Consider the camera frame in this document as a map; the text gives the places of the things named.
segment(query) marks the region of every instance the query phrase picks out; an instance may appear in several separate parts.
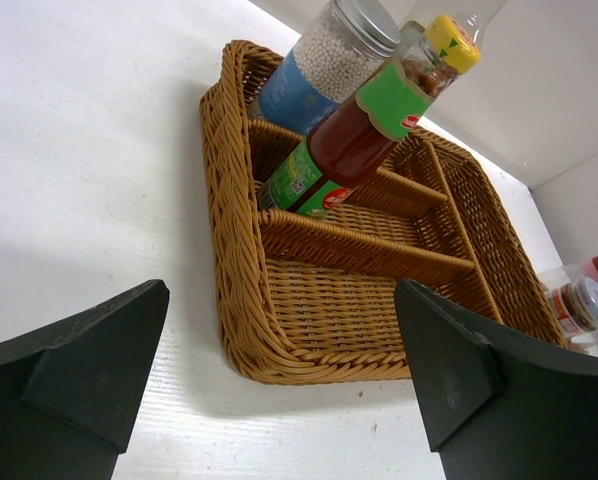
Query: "green label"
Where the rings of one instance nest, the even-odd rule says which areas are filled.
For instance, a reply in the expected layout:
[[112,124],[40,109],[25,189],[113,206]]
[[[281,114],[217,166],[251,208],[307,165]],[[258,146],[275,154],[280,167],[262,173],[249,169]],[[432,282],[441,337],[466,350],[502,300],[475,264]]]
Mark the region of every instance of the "green label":
[[259,206],[323,218],[352,191],[323,177],[303,140],[261,188]]
[[372,125],[393,142],[408,135],[433,101],[406,78],[398,62],[390,63],[359,88],[355,100]]

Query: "plastic bottle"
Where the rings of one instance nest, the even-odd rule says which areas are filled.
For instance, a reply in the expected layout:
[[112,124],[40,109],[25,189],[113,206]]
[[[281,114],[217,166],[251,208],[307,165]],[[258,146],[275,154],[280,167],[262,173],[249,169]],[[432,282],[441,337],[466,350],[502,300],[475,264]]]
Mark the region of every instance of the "plastic bottle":
[[259,208],[323,218],[369,180],[432,102],[480,59],[449,15],[438,15],[394,58],[322,120],[259,192]]
[[415,45],[424,32],[424,25],[432,22],[441,12],[450,15],[472,43],[481,48],[486,26],[507,1],[419,0],[401,26],[402,42],[397,51],[403,53]]

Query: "bottle neck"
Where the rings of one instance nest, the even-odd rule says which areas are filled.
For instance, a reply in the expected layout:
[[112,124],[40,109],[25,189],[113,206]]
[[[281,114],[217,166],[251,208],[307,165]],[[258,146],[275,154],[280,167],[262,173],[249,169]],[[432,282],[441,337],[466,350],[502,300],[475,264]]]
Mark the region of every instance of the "bottle neck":
[[425,35],[401,57],[406,77],[417,84],[427,95],[436,99],[458,77],[428,43]]

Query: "white table surface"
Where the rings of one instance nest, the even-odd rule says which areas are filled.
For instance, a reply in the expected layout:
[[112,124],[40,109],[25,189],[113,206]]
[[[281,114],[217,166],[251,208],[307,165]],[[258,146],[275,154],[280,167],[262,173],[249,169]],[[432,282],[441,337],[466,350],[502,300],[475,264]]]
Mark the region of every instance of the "white table surface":
[[[264,386],[224,358],[197,104],[234,38],[297,34],[246,0],[0,1],[0,341],[162,278],[115,479],[441,479],[411,382]],[[482,161],[535,266],[558,263],[528,189]]]

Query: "white wall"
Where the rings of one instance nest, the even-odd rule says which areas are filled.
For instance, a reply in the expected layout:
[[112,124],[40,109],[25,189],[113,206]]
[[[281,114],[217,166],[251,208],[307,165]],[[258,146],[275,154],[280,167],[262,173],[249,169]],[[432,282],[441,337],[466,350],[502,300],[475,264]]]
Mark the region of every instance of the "white wall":
[[[251,1],[300,32],[326,3]],[[414,4],[381,1],[398,22]],[[598,0],[508,0],[484,47],[433,122],[531,187],[598,153]]]
[[564,263],[598,253],[598,154],[532,193]]

